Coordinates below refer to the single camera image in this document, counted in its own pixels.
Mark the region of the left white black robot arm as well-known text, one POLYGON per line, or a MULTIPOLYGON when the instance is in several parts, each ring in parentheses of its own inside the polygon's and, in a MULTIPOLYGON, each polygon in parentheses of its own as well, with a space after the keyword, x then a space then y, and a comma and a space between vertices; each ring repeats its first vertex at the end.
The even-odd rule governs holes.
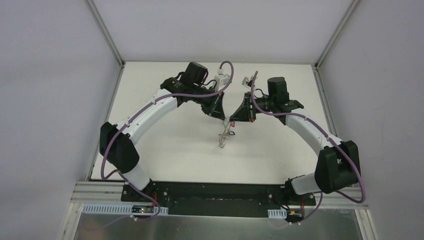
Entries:
POLYGON ((100 128, 99 153, 112 164, 122 178, 134 186, 133 195, 140 202, 152 198, 151 178, 144 172, 136 144, 162 117, 176 110, 183 103, 194 102, 202 112, 212 118, 225 120, 224 91, 232 83, 234 74, 225 74, 220 66, 213 79, 215 86, 206 88, 208 69, 190 62, 185 71, 164 80, 153 97, 133 114, 117 123, 105 122, 100 128))

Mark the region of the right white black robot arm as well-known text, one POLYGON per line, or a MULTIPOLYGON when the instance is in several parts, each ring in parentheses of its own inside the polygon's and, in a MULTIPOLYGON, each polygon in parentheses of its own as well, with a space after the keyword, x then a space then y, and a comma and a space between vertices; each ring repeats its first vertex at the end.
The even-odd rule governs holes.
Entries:
POLYGON ((339 193, 341 189, 361 184, 358 146, 326 132, 315 122, 297 100, 291 99, 284 77, 267 80, 268 93, 255 97, 255 77, 245 77, 242 85, 248 88, 240 107, 230 116, 231 122, 254 122, 257 114, 277 118, 296 132, 317 155, 314 172, 288 179, 284 186, 284 200, 296 205, 306 194, 339 193))

